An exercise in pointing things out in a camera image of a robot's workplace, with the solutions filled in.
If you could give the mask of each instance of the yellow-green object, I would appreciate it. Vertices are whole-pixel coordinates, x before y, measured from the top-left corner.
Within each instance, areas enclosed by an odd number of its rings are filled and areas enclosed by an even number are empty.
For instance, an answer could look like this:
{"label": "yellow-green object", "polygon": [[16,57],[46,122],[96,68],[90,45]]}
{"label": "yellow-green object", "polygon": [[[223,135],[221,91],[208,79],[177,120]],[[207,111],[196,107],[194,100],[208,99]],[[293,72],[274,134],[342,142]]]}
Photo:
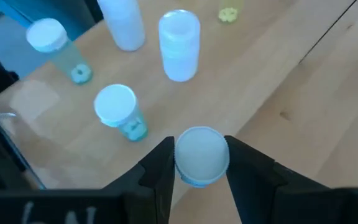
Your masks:
{"label": "yellow-green object", "polygon": [[234,22],[237,19],[238,10],[233,7],[221,9],[219,11],[219,18],[222,22]]}
{"label": "yellow-green object", "polygon": [[244,0],[221,0],[218,17],[222,22],[236,21],[244,7]]}

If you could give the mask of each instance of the blue-tinted container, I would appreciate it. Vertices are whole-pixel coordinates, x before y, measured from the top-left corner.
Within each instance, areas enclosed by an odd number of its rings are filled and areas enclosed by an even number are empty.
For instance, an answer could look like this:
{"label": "blue-tinted container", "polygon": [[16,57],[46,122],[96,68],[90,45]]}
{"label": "blue-tinted container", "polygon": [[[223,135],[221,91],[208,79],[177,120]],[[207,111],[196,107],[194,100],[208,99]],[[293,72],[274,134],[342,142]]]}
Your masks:
{"label": "blue-tinted container", "polygon": [[26,37],[35,50],[51,54],[51,61],[74,83],[81,85],[92,79],[91,67],[56,19],[34,22],[27,29]]}
{"label": "blue-tinted container", "polygon": [[94,110],[100,121],[118,128],[131,141],[140,141],[148,129],[135,93],[122,84],[103,88],[94,100]]}

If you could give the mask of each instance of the white bottle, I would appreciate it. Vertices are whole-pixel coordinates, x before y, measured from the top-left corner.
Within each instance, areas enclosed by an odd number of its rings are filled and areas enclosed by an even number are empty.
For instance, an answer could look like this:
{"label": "white bottle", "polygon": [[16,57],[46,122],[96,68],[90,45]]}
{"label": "white bottle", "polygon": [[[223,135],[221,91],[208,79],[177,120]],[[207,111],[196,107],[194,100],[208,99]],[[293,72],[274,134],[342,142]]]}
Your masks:
{"label": "white bottle", "polygon": [[200,21],[186,10],[174,10],[161,17],[158,32],[165,73],[176,82],[185,82],[197,72],[200,51]]}
{"label": "white bottle", "polygon": [[134,51],[144,44],[144,25],[136,0],[98,0],[98,4],[121,50]]}

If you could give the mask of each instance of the wooden table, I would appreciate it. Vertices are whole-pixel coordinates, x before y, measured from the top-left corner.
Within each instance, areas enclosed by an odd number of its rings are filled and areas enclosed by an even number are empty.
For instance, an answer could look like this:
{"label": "wooden table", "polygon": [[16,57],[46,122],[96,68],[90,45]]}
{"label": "wooden table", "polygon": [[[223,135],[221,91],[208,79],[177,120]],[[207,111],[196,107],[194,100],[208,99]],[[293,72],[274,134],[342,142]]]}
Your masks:
{"label": "wooden table", "polygon": [[[0,94],[0,120],[42,182],[50,189],[101,188],[129,170],[165,136],[206,125],[236,135],[309,49],[353,0],[246,0],[238,21],[218,21],[218,1],[141,0],[146,44],[117,49],[103,22],[76,44],[94,78],[76,86],[46,64]],[[157,22],[184,8],[201,21],[199,71],[186,83],[164,74]],[[93,109],[100,89],[112,83],[137,94],[149,136],[127,141],[102,125]],[[173,203],[188,187],[175,184]]]}
{"label": "wooden table", "polygon": [[322,184],[358,186],[358,1],[237,137]]}

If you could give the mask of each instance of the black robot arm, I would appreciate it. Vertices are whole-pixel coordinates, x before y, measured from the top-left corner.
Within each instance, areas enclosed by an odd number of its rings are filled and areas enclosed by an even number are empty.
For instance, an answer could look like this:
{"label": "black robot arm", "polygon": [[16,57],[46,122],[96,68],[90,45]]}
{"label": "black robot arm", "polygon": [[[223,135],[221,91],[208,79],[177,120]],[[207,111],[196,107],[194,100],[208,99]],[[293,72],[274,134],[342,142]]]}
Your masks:
{"label": "black robot arm", "polygon": [[330,189],[226,136],[227,179],[242,223],[358,223],[358,189]]}
{"label": "black robot arm", "polygon": [[0,223],[168,223],[173,137],[101,190],[0,190]]}

